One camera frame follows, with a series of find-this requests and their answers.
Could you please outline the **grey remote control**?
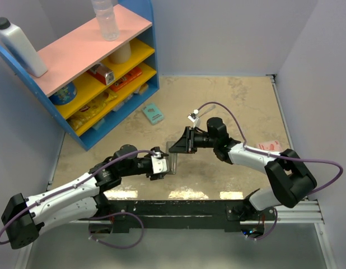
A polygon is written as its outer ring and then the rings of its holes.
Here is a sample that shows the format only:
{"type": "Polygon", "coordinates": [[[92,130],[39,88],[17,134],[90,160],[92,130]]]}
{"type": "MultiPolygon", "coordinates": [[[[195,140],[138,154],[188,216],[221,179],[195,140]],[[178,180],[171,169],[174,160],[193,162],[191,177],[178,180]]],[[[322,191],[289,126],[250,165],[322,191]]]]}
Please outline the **grey remote control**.
{"type": "Polygon", "coordinates": [[[170,175],[175,175],[177,172],[177,153],[169,153],[169,149],[174,145],[174,141],[166,142],[166,153],[169,155],[167,157],[169,163],[169,172],[170,175]]]}

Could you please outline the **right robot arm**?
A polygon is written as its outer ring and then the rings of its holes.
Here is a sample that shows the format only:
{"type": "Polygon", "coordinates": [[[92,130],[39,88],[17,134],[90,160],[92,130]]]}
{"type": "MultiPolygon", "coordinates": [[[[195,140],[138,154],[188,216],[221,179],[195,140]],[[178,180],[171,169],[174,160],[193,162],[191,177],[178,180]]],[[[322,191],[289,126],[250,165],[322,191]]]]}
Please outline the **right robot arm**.
{"type": "Polygon", "coordinates": [[[317,182],[295,151],[288,149],[276,157],[264,150],[254,150],[231,138],[219,117],[207,120],[207,131],[186,127],[183,135],[170,148],[170,153],[194,154],[198,148],[210,148],[215,156],[231,165],[242,165],[266,174],[270,187],[259,189],[244,200],[243,213],[256,220],[269,207],[295,207],[313,191],[317,182]]]}

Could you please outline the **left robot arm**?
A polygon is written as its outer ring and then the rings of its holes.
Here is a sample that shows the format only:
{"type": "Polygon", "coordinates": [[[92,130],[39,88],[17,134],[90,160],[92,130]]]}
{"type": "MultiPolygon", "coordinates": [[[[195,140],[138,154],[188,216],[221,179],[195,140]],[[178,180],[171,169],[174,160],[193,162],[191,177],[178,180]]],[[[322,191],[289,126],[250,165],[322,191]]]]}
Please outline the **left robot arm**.
{"type": "Polygon", "coordinates": [[[123,177],[144,174],[157,180],[168,171],[168,154],[159,147],[137,150],[124,145],[69,183],[29,197],[22,193],[12,196],[1,216],[0,245],[20,249],[40,234],[70,221],[103,220],[110,213],[103,194],[119,186],[123,177]]]}

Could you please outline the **clear handled screwdriver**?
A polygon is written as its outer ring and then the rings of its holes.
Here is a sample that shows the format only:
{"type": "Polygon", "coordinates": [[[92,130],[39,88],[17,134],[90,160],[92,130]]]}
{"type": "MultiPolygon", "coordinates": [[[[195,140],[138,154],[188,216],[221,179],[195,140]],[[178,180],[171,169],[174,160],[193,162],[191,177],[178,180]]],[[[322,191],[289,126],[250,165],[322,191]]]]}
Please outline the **clear handled screwdriver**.
{"type": "Polygon", "coordinates": [[[205,111],[201,112],[201,113],[200,113],[200,116],[202,117],[203,115],[205,115],[205,114],[211,112],[211,111],[212,111],[213,109],[215,109],[215,108],[216,108],[216,105],[215,105],[215,104],[211,105],[211,106],[210,106],[209,108],[207,108],[205,111]]]}

